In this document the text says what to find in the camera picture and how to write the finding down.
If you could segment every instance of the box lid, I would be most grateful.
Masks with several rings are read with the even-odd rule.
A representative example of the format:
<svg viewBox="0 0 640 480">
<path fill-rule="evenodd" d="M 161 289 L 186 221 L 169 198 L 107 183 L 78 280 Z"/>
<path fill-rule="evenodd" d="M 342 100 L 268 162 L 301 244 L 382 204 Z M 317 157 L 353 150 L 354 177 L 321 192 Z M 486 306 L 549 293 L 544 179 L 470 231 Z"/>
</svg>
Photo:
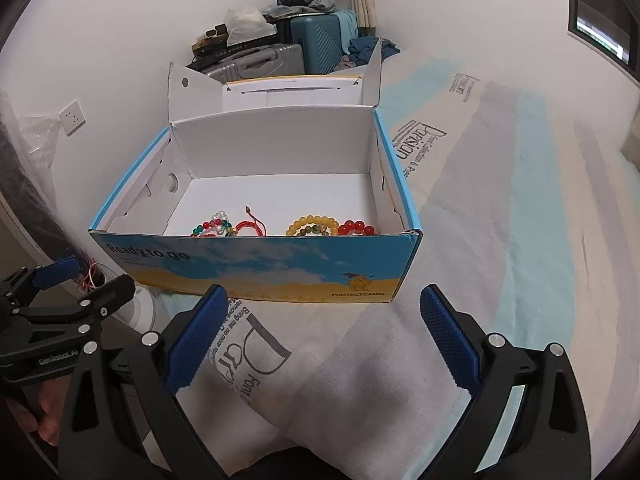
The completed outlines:
<svg viewBox="0 0 640 480">
<path fill-rule="evenodd" d="M 376 45 L 362 76 L 282 76 L 223 84 L 171 63 L 168 115 L 171 124 L 239 110 L 284 106 L 351 105 L 380 102 L 382 45 Z"/>
</svg>

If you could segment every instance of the wall socket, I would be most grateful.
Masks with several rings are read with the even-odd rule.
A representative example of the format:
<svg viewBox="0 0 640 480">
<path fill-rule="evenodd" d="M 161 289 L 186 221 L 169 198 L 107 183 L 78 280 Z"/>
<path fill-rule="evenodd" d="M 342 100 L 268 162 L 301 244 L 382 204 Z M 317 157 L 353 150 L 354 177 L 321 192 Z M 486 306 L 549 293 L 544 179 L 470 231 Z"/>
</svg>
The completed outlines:
<svg viewBox="0 0 640 480">
<path fill-rule="evenodd" d="M 73 101 L 61 114 L 60 121 L 66 134 L 69 136 L 82 126 L 86 121 L 80 109 L 80 103 Z"/>
</svg>

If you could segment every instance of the open box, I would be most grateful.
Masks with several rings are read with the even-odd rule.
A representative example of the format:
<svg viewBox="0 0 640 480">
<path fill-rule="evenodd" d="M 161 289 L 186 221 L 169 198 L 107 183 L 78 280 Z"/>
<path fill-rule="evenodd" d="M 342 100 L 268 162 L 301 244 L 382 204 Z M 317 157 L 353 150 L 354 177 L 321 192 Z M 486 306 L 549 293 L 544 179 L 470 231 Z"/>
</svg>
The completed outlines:
<svg viewBox="0 0 640 480">
<path fill-rule="evenodd" d="M 322 303 L 393 298 L 422 233 L 376 111 L 380 46 L 362 77 L 221 84 L 172 64 L 169 122 L 120 181 L 92 237 L 145 285 Z M 190 237 L 224 210 L 266 237 Z M 287 237 L 301 216 L 362 220 L 373 236 Z"/>
</svg>

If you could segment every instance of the metal bolt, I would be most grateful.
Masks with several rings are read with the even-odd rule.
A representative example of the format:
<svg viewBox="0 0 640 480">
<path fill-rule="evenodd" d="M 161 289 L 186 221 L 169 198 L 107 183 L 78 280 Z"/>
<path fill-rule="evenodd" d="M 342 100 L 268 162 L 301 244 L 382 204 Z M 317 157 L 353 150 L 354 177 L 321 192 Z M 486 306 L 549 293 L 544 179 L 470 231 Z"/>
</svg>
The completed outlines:
<svg viewBox="0 0 640 480">
<path fill-rule="evenodd" d="M 84 345 L 84 348 L 82 350 L 84 351 L 85 354 L 91 355 L 97 349 L 98 349 L 98 343 L 95 341 L 89 341 L 86 345 Z"/>
<path fill-rule="evenodd" d="M 489 336 L 489 344 L 496 348 L 502 348 L 506 342 L 506 339 L 500 334 L 491 334 Z"/>
<path fill-rule="evenodd" d="M 158 342 L 159 339 L 160 336 L 158 335 L 158 332 L 147 332 L 142 336 L 141 341 L 144 346 L 153 346 Z"/>
<path fill-rule="evenodd" d="M 564 354 L 564 348 L 562 348 L 562 345 L 559 345 L 558 343 L 551 343 L 551 345 L 549 345 L 549 351 L 556 357 L 560 357 Z"/>
</svg>

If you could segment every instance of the wall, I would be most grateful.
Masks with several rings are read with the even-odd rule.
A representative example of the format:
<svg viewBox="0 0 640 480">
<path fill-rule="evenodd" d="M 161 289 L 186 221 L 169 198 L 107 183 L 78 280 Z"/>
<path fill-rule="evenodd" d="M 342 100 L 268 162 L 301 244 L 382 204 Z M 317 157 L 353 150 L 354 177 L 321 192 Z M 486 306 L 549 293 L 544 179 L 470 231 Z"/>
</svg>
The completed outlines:
<svg viewBox="0 0 640 480">
<path fill-rule="evenodd" d="M 534 90 L 621 145 L 640 91 L 567 33 L 569 0 L 376 0 L 378 33 L 401 48 L 487 68 Z"/>
<path fill-rule="evenodd" d="M 349 0 L 338 0 L 345 7 Z M 17 116 L 78 99 L 86 124 L 62 134 L 53 167 L 58 213 L 98 261 L 87 227 L 119 178 L 167 124 L 172 60 L 229 6 L 275 0 L 32 0 L 0 52 L 0 87 Z"/>
</svg>

